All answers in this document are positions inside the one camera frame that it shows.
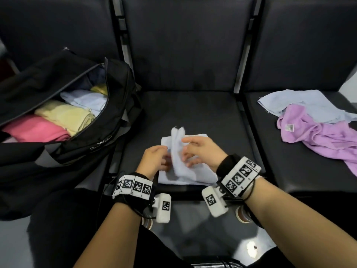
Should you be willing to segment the wristband with marker tags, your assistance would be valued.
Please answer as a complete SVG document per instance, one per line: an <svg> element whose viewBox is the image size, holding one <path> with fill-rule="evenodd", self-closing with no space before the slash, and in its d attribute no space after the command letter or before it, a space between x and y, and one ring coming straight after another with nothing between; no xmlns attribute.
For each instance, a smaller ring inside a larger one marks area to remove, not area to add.
<svg viewBox="0 0 357 268"><path fill-rule="evenodd" d="M156 186L144 175L133 172L118 178L112 194L115 203L127 205L135 213L141 215L152 205Z"/></svg>
<svg viewBox="0 0 357 268"><path fill-rule="evenodd" d="M230 198L241 198L259 177L261 170L261 166L247 157L228 155L216 170L217 184Z"/></svg>

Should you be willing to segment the black trousers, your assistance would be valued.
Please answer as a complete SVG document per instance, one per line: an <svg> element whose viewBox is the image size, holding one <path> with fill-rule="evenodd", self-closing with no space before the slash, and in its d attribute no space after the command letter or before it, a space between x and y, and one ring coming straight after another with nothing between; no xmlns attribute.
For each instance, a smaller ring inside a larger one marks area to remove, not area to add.
<svg viewBox="0 0 357 268"><path fill-rule="evenodd" d="M113 206L110 196L84 188L43 199L27 228L34 268L73 268ZM134 268L191 268L139 222Z"/></svg>

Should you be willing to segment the black duffel bag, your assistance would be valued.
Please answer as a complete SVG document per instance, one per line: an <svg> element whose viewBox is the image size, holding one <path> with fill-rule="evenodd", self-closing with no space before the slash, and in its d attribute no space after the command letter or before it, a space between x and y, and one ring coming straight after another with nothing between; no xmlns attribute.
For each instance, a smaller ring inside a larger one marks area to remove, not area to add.
<svg viewBox="0 0 357 268"><path fill-rule="evenodd" d="M104 63L65 49L0 82L0 129L34 112L60 92L75 87L87 72L103 64L108 99L95 120L66 141L3 143L0 140L0 220L33 213L52 192L72 189L94 171L124 138L142 111L135 79L124 61Z"/></svg>

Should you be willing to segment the dark blue folded cloth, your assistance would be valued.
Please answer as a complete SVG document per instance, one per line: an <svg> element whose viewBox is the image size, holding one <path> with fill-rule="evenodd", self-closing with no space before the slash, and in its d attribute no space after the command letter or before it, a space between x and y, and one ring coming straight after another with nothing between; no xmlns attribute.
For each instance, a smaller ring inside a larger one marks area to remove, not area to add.
<svg viewBox="0 0 357 268"><path fill-rule="evenodd" d="M96 68L87 72L87 87L85 90L90 90L94 86L106 85L106 73L103 64L98 65Z"/></svg>

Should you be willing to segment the light blue loose towel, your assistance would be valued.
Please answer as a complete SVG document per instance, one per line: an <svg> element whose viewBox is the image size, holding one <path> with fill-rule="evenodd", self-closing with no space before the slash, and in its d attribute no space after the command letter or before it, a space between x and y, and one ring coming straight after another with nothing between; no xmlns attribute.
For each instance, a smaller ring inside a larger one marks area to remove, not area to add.
<svg viewBox="0 0 357 268"><path fill-rule="evenodd" d="M357 114L338 109L318 90L283 90L260 98L258 104L267 112L279 117L288 105L297 104L305 107L307 114L315 122L336 124L340 121L357 121Z"/></svg>

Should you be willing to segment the small yellow folded towel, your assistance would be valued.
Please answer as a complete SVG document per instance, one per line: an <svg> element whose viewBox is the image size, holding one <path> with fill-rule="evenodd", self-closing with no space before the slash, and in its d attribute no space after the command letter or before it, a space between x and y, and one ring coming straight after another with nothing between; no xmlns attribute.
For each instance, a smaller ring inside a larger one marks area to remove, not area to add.
<svg viewBox="0 0 357 268"><path fill-rule="evenodd" d="M96 92L96 93L100 93L103 94L105 96L108 96L108 89L107 89L107 85L106 84L99 84L96 86L93 86L90 91L92 92Z"/></svg>

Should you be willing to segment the purple loose towel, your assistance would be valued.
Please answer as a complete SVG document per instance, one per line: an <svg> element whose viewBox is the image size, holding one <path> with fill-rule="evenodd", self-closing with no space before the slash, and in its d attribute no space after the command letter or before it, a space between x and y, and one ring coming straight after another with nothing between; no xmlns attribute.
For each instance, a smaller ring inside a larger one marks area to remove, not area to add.
<svg viewBox="0 0 357 268"><path fill-rule="evenodd" d="M283 142L302 142L320 156L342 160L357 177L357 131L346 121L316 122L304 106L290 104L276 125Z"/></svg>

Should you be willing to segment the person's left forearm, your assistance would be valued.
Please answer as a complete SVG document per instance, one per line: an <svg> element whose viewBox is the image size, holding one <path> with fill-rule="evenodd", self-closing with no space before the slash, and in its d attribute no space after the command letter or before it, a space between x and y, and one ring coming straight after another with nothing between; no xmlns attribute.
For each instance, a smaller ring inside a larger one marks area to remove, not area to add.
<svg viewBox="0 0 357 268"><path fill-rule="evenodd" d="M133 268L141 217L115 203L73 268Z"/></svg>

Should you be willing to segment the person's right forearm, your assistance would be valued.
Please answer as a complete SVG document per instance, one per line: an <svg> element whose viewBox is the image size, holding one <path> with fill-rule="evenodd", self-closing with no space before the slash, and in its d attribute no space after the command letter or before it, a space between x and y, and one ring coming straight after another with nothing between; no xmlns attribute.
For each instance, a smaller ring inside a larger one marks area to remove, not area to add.
<svg viewBox="0 0 357 268"><path fill-rule="evenodd" d="M296 268L357 268L357 240L263 177L242 199Z"/></svg>

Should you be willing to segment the white towel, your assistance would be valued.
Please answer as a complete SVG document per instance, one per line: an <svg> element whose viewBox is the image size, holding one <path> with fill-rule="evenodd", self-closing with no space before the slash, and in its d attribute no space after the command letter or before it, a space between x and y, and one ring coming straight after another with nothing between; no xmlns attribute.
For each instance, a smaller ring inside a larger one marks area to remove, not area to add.
<svg viewBox="0 0 357 268"><path fill-rule="evenodd" d="M171 155L172 166L168 172L159 171L158 183L165 185L213 185L218 181L217 175L207 164L200 163L187 167L182 161L182 149L188 143L182 138L187 137L184 127L172 128L171 136L161 139L161 145L167 146Z"/></svg>

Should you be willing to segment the person's right shoe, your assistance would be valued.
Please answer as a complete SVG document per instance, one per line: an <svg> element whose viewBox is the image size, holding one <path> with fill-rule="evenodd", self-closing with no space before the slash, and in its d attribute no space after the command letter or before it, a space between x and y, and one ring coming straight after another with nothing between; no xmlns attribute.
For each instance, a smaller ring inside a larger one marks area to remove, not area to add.
<svg viewBox="0 0 357 268"><path fill-rule="evenodd" d="M243 224L253 222L249 212L245 210L245 207L243 205L240 205L235 209L235 216Z"/></svg>

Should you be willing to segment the large yellow folded towel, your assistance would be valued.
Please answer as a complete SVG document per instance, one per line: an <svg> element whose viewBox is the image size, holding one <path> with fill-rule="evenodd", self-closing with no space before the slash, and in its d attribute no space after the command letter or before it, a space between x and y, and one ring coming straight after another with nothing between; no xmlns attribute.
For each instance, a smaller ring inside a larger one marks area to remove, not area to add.
<svg viewBox="0 0 357 268"><path fill-rule="evenodd" d="M95 116L90 111L58 100L45 102L34 111L34 114L62 127L71 137L95 120Z"/></svg>

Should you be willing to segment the person's left hand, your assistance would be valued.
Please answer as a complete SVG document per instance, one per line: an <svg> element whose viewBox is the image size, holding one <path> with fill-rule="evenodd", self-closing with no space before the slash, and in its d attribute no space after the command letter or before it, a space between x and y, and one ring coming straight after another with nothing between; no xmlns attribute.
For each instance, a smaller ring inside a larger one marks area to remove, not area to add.
<svg viewBox="0 0 357 268"><path fill-rule="evenodd" d="M156 173L159 171L163 156L159 151L160 146L164 145L157 145L146 149L135 171L138 174L144 175L151 181L154 180Z"/></svg>

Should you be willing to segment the person's right hand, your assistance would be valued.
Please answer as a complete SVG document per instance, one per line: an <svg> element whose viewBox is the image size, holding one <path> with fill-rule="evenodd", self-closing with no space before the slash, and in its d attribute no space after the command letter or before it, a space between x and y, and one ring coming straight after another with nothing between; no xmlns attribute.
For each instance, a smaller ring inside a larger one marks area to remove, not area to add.
<svg viewBox="0 0 357 268"><path fill-rule="evenodd" d="M220 164L228 157L228 155L209 137L202 136L202 148L201 148L202 164L208 165L208 167L216 173Z"/></svg>

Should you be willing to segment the left wristband with marker tags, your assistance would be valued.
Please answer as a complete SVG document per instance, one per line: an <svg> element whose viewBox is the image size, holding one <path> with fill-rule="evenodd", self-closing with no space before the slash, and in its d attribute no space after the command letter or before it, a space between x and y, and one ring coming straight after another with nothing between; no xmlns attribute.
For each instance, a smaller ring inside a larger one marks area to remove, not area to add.
<svg viewBox="0 0 357 268"><path fill-rule="evenodd" d="M135 213L141 215L152 205L156 186L144 175L133 172L118 178L112 194L115 203L127 205Z"/></svg>

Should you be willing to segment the pink folded towel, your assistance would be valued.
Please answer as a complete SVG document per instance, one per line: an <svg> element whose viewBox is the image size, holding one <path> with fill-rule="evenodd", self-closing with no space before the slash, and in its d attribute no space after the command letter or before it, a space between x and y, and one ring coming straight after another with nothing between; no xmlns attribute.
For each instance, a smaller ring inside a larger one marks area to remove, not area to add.
<svg viewBox="0 0 357 268"><path fill-rule="evenodd" d="M17 118L0 129L17 143L47 143L70 139L69 132L35 114Z"/></svg>

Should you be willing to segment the pale blue folded towel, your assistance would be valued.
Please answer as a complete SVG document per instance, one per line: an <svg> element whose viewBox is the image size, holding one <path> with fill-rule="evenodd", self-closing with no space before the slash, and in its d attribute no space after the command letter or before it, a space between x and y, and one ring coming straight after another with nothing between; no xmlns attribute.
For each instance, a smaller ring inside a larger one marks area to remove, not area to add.
<svg viewBox="0 0 357 268"><path fill-rule="evenodd" d="M72 106L88 110L95 117L105 108L108 99L107 95L82 89L60 92L60 97Z"/></svg>

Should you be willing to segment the right wristband with marker tags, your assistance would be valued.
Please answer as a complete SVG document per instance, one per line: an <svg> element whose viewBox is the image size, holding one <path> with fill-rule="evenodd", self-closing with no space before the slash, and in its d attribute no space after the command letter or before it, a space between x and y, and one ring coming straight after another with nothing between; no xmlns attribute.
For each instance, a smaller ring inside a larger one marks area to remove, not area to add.
<svg viewBox="0 0 357 268"><path fill-rule="evenodd" d="M241 198L259 177L261 170L261 166L247 157L228 155L216 170L217 184L230 198Z"/></svg>

